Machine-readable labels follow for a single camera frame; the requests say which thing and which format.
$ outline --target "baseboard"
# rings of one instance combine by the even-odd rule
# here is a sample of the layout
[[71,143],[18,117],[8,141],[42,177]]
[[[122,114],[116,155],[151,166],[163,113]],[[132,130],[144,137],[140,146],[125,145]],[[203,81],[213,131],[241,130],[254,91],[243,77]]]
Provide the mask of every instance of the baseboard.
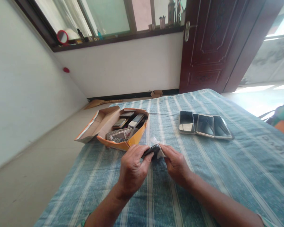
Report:
[[[179,94],[179,89],[163,90],[163,95],[177,95],[177,94]],[[109,100],[116,100],[116,99],[144,98],[144,97],[150,97],[150,96],[151,96],[151,91],[147,91],[147,92],[140,92],[140,93],[124,94],[124,95],[93,97],[93,98],[87,98],[87,99],[90,102],[94,99],[109,101]]]

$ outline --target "window sill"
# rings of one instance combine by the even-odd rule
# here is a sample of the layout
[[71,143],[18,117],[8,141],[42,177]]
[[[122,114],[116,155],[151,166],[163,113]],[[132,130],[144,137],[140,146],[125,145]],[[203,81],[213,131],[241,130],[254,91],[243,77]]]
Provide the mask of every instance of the window sill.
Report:
[[182,32],[184,31],[184,26],[177,26],[173,28],[166,28],[166,29],[158,29],[154,31],[145,31],[137,34],[117,37],[117,38],[110,38],[105,40],[98,40],[88,43],[82,43],[82,44],[76,44],[76,45],[70,45],[70,46],[62,46],[62,47],[53,47],[53,52],[60,52],[60,51],[66,51],[66,50],[73,50],[73,49],[81,49],[86,47],[92,47],[92,46],[100,46],[105,44],[111,44],[111,43],[117,43],[117,42],[123,42],[128,41],[132,39],[140,39],[140,38],[146,38],[146,37],[152,37],[152,36],[159,36],[159,35],[165,35],[165,34],[171,34],[176,32]]

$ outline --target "red round mirror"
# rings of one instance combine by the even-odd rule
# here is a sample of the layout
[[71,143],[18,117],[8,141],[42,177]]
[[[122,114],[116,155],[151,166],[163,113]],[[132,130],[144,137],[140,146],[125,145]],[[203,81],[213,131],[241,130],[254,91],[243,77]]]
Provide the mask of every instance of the red round mirror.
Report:
[[57,33],[57,39],[63,46],[68,46],[68,34],[64,30],[60,30]]

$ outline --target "small cardboard box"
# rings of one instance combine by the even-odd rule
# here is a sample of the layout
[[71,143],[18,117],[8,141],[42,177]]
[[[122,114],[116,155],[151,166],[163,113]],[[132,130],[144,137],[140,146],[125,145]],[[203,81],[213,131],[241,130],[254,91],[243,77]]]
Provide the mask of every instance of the small cardboard box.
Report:
[[[112,128],[112,126],[118,121],[120,115],[125,112],[144,114],[147,117],[147,121],[128,141],[115,143],[113,141],[106,140],[106,134],[110,131],[115,130]],[[119,106],[109,107],[106,109],[98,110],[90,123],[78,135],[75,141],[88,143],[94,136],[97,136],[97,139],[105,146],[127,151],[131,145],[138,144],[140,142],[147,123],[148,113],[143,109],[126,108],[120,110]]]
[[163,91],[162,90],[154,90],[151,92],[152,98],[159,98],[162,97]]

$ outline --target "floor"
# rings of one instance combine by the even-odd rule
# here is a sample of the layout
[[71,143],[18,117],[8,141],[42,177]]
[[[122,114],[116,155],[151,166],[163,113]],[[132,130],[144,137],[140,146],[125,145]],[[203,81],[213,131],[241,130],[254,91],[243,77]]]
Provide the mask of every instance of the floor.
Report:
[[[284,103],[284,89],[277,89],[281,85],[246,85],[222,95],[259,116]],[[108,106],[80,110],[0,170],[0,226],[34,225],[83,147],[74,138],[98,109]]]

